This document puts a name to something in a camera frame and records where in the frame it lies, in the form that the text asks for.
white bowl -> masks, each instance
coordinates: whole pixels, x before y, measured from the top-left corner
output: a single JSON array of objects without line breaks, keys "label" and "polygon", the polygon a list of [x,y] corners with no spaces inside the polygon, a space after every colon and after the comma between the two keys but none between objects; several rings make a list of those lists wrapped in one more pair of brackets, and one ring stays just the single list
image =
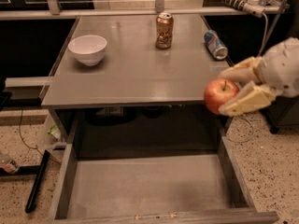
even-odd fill
[{"label": "white bowl", "polygon": [[105,56],[107,41],[100,35],[83,35],[70,41],[68,49],[81,63],[96,65]]}]

apple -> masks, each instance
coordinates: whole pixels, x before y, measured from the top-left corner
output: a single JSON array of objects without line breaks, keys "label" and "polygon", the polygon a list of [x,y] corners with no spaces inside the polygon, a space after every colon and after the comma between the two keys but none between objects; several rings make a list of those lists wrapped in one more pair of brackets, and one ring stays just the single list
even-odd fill
[{"label": "apple", "polygon": [[235,97],[239,88],[233,81],[225,78],[217,78],[209,82],[205,89],[205,104],[208,110],[219,115],[219,107]]}]

knocked over can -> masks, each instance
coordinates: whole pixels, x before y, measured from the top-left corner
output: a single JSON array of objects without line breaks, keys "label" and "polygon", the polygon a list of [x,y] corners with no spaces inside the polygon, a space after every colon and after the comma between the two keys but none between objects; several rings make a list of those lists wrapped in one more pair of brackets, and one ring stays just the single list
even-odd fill
[{"label": "knocked over can", "polygon": [[174,28],[174,19],[170,13],[162,12],[158,15],[157,20],[157,40],[158,49],[168,49],[172,43],[172,31]]},{"label": "knocked over can", "polygon": [[207,31],[204,36],[205,43],[213,57],[217,60],[224,59],[228,54],[228,49],[224,43],[219,39],[217,33],[213,30]]}]

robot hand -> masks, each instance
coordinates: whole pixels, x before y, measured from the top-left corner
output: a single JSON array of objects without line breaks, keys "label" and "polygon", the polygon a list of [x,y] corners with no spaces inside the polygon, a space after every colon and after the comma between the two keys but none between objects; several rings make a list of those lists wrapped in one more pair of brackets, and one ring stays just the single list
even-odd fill
[{"label": "robot hand", "polygon": [[237,116],[271,105],[277,96],[299,95],[299,40],[288,38],[270,48],[263,57],[250,57],[219,74],[244,87],[221,105],[225,116]]}]

floor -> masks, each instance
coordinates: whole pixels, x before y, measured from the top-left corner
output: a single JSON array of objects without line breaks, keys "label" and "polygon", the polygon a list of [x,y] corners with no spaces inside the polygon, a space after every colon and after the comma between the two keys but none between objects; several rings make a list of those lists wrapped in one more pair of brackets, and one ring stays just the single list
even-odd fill
[{"label": "floor", "polygon": [[[47,134],[46,110],[5,110],[0,113],[1,151],[9,153],[19,165],[38,165]],[[259,112],[233,119],[227,137],[258,211],[277,211],[277,224],[299,223],[299,129],[269,132]],[[0,223],[45,223],[59,174],[62,153],[51,152],[51,161],[36,200],[36,210],[24,212],[34,176],[1,177]]]}]

